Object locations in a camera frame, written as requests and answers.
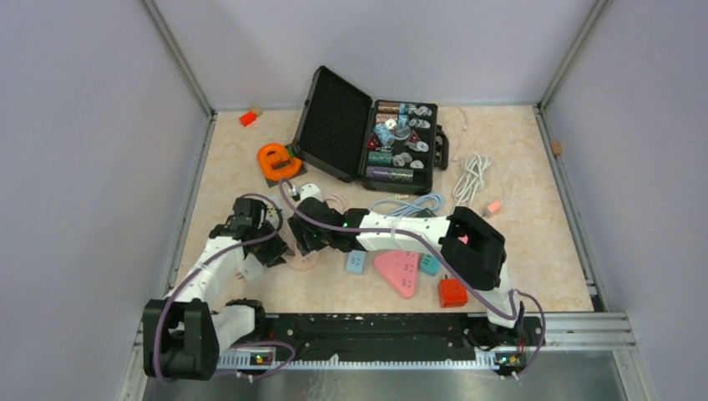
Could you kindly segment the white plug adapter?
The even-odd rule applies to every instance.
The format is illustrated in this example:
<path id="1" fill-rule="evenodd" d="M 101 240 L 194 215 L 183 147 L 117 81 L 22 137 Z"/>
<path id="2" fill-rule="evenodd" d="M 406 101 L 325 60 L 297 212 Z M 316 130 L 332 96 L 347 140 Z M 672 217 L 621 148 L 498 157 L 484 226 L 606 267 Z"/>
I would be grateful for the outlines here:
<path id="1" fill-rule="evenodd" d="M 254 255 L 249 255 L 236 268 L 235 276 L 239 280 L 253 282 L 255 279 L 263 275 L 265 268 Z"/>

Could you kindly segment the pink round plug base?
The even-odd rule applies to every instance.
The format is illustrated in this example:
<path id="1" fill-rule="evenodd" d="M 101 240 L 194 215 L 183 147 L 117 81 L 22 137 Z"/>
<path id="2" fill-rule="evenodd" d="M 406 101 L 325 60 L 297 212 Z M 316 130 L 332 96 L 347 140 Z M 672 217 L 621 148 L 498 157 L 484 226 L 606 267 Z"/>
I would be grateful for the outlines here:
<path id="1" fill-rule="evenodd" d="M 286 265 L 293 271 L 306 272 L 314 268 L 320 259 L 317 252 L 311 252 L 307 255 L 295 254 L 294 256 L 285 256 Z"/>

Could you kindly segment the light blue power strip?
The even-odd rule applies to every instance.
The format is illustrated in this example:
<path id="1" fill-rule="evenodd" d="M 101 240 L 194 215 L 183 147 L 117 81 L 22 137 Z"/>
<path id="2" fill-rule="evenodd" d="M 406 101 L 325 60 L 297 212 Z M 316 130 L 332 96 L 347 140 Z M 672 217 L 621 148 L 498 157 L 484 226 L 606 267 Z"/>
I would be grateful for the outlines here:
<path id="1" fill-rule="evenodd" d="M 366 257 L 365 251 L 352 250 L 349 252 L 346 257 L 346 272 L 360 276 L 366 266 Z"/>

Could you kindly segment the pink triangular power strip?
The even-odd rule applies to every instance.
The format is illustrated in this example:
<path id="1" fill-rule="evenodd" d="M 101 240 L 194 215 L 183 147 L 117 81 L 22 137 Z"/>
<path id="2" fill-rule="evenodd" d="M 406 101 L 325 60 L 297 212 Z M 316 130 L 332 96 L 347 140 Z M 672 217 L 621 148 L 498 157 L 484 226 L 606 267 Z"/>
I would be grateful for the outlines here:
<path id="1" fill-rule="evenodd" d="M 412 251 L 385 251 L 376 256 L 373 266 L 378 274 L 404 299 L 414 296 L 419 254 Z"/>

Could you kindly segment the dark green cube socket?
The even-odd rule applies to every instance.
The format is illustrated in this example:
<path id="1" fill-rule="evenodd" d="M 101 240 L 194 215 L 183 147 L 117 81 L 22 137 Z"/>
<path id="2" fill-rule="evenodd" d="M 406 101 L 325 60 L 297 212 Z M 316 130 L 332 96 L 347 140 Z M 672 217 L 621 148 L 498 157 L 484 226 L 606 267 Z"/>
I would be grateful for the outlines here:
<path id="1" fill-rule="evenodd" d="M 430 217 L 436 217 L 436 213 L 428 208 L 424 208 L 421 211 L 419 211 L 415 217 L 419 218 L 430 218 Z"/>

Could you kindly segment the teal power strip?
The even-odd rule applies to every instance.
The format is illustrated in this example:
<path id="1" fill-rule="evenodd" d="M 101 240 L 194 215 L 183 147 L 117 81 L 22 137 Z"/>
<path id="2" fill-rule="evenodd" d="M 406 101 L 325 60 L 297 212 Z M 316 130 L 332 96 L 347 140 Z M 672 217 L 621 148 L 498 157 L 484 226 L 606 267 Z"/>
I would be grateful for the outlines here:
<path id="1" fill-rule="evenodd" d="M 418 270 L 430 277 L 435 277 L 441 268 L 440 261 L 433 255 L 421 253 L 418 259 Z"/>

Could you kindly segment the red cube socket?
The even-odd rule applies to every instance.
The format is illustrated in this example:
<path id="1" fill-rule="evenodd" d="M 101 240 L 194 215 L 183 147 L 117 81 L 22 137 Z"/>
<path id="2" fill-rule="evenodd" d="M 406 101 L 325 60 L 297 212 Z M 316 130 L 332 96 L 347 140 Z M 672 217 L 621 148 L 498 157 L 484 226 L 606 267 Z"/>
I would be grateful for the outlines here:
<path id="1" fill-rule="evenodd" d="M 443 278 L 437 285 L 437 294 L 442 308 L 463 307 L 468 303 L 468 292 L 455 278 Z"/>

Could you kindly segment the small pink plug adapter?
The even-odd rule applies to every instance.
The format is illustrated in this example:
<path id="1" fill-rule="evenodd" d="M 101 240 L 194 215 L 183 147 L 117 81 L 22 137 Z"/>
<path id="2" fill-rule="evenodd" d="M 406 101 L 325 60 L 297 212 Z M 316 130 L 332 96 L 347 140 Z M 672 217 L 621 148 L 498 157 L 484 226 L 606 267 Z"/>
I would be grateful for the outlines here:
<path id="1" fill-rule="evenodd" d="M 503 207 L 501 200 L 494 200 L 483 208 L 483 217 L 490 217 L 498 213 Z"/>

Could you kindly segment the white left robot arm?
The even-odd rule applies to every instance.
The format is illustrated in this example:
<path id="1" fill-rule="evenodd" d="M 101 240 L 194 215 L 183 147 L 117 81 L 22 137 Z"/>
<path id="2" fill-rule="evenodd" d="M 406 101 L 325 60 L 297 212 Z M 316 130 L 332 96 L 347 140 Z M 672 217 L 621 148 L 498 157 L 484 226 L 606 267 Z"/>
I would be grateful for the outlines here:
<path id="1" fill-rule="evenodd" d="M 262 305 L 237 301 L 215 312 L 226 282 L 236 275 L 258 276 L 281 264 L 290 248 L 279 236 L 284 223 L 276 203 L 260 194 L 238 197 L 225 223 L 209 233 L 205 249 L 187 276 L 167 295 L 143 309 L 143 369 L 159 380 L 206 381 L 219 356 L 237 340 L 262 343 L 268 332 L 258 317 Z"/>

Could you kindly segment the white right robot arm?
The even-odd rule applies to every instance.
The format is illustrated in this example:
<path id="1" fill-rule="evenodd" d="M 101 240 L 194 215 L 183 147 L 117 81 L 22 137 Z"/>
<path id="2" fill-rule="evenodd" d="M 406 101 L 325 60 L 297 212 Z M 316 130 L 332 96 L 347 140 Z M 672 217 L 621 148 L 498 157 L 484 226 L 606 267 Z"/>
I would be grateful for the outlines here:
<path id="1" fill-rule="evenodd" d="M 476 212 L 457 206 L 448 216 L 397 217 L 368 209 L 339 213 L 303 188 L 278 186 L 293 215 L 289 225 L 302 253 L 410 251 L 436 257 L 486 308 L 489 331 L 501 344 L 523 334 L 521 302 L 506 267 L 504 236 Z"/>

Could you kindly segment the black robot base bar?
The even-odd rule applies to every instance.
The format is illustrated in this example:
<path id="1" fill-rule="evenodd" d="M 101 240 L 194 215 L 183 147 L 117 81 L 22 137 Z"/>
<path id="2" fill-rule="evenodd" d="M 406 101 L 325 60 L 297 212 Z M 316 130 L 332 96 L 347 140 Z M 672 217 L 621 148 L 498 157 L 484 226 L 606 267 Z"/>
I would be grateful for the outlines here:
<path id="1" fill-rule="evenodd" d="M 541 322 L 525 317 L 514 327 L 494 326 L 468 313 L 283 313 L 258 317 L 240 344 L 290 344 L 297 362 L 470 361 L 483 351 L 530 351 L 541 344 Z"/>

